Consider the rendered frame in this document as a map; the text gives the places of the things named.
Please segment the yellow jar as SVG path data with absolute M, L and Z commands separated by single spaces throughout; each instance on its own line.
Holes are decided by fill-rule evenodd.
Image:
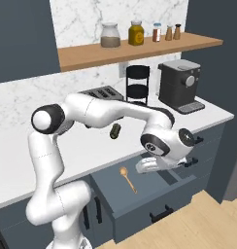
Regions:
M 128 29 L 128 44 L 141 46 L 144 44 L 144 28 L 140 20 L 132 20 Z

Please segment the silver toaster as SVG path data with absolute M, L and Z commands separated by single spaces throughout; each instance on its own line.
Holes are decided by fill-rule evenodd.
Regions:
M 123 100 L 124 97 L 121 93 L 113 89 L 111 86 L 105 86 L 95 89 L 83 90 L 83 94 L 90 95 L 99 99 L 106 100 Z

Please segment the grey cupboard door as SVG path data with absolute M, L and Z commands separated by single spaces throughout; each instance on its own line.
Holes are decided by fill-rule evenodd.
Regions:
M 0 232 L 9 249 L 46 249 L 53 240 L 51 224 L 32 225 L 25 208 L 32 194 L 0 203 Z
M 91 190 L 91 200 L 88 205 L 88 215 L 91 222 L 92 245 L 98 247 L 113 238 L 113 224 L 108 216 L 104 206 L 102 205 L 102 224 L 98 224 L 96 219 L 96 204 L 94 198 L 98 196 L 94 190 Z

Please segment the grey open drawer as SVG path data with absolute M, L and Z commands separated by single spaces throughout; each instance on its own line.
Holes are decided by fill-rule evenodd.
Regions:
M 150 226 L 150 212 L 155 216 L 165 210 L 166 204 L 176 211 L 190 202 L 190 191 L 196 177 L 191 175 L 182 179 L 173 170 L 139 174 L 135 165 L 148 156 L 144 153 L 90 175 L 92 188 L 113 223 L 115 243 Z M 132 191 L 125 178 L 119 174 L 123 166 L 127 168 L 128 178 L 137 193 Z

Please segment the dark green pickle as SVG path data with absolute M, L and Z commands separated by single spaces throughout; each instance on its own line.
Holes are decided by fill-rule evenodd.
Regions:
M 117 139 L 119 137 L 120 129 L 121 129 L 120 124 L 113 124 L 113 127 L 110 131 L 110 137 L 112 139 Z

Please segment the red spice bottle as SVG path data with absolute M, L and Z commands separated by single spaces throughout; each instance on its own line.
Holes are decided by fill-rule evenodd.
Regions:
M 152 40 L 154 42 L 159 42 L 161 37 L 161 23 L 156 22 L 153 25 L 153 30 L 152 30 Z

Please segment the dark grey wall cupboard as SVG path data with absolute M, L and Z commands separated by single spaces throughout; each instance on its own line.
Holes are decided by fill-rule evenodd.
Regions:
M 0 0 L 0 83 L 59 72 L 50 0 Z

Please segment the grey drawer front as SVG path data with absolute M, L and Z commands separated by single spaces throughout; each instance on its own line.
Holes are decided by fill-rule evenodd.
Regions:
M 214 154 L 218 150 L 224 127 L 225 124 L 218 124 L 195 133 L 195 139 L 197 138 L 197 136 L 200 136 L 204 138 L 204 141 L 199 144 L 196 144 L 192 152 L 205 152 Z
M 217 152 L 212 153 L 193 153 L 191 152 L 188 155 L 188 159 L 196 158 L 198 159 L 198 163 L 190 166 L 184 167 L 183 171 L 180 173 L 181 178 L 186 178 L 187 176 L 194 175 L 196 178 L 201 178 L 207 174 L 209 174 L 212 170 Z

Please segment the clear glass jar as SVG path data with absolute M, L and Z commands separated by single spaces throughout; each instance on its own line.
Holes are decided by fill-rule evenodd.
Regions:
M 102 24 L 100 44 L 103 48 L 118 48 L 120 46 L 119 30 L 116 23 Z

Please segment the brown shaker with black top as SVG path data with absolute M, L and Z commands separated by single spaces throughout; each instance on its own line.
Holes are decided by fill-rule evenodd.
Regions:
M 174 36 L 173 36 L 174 40 L 180 40 L 181 39 L 181 24 L 177 23 L 175 25 L 175 32 L 174 32 Z

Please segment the dark grey coffee machine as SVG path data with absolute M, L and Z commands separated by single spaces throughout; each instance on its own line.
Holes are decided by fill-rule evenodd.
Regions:
M 201 65 L 186 59 L 158 65 L 161 71 L 158 99 L 180 114 L 187 115 L 205 108 L 195 100 Z

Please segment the wooden spoon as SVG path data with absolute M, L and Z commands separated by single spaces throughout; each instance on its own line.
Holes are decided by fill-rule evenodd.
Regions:
M 135 189 L 134 185 L 131 183 L 131 181 L 130 181 L 129 178 L 128 178 L 128 170 L 127 170 L 127 168 L 124 167 L 124 166 L 121 167 L 121 168 L 119 169 L 119 174 L 125 178 L 125 180 L 126 180 L 127 183 L 129 184 L 129 186 L 130 186 L 130 188 L 132 189 L 132 191 L 133 191 L 134 193 L 137 193 L 137 190 Z

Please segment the white wall outlet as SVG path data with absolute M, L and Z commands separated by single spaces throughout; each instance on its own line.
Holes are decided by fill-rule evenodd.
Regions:
M 120 62 L 118 64 L 118 74 L 121 78 L 124 78 L 126 76 L 126 68 L 128 67 L 128 62 Z

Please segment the wooden wall shelf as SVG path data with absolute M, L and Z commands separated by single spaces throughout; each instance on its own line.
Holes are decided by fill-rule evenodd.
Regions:
M 223 40 L 192 33 L 182 33 L 180 40 L 155 43 L 147 37 L 142 46 L 131 46 L 126 40 L 121 41 L 119 48 L 102 48 L 99 44 L 84 45 L 58 50 L 60 71 L 67 72 L 89 67 L 125 62 L 145 57 L 169 53 L 187 52 L 220 46 Z

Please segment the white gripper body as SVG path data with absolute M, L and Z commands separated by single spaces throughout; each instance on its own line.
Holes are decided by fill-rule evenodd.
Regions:
M 147 173 L 158 171 L 161 168 L 162 160 L 156 159 L 154 157 L 151 158 L 143 158 L 137 162 L 135 165 L 138 173 Z

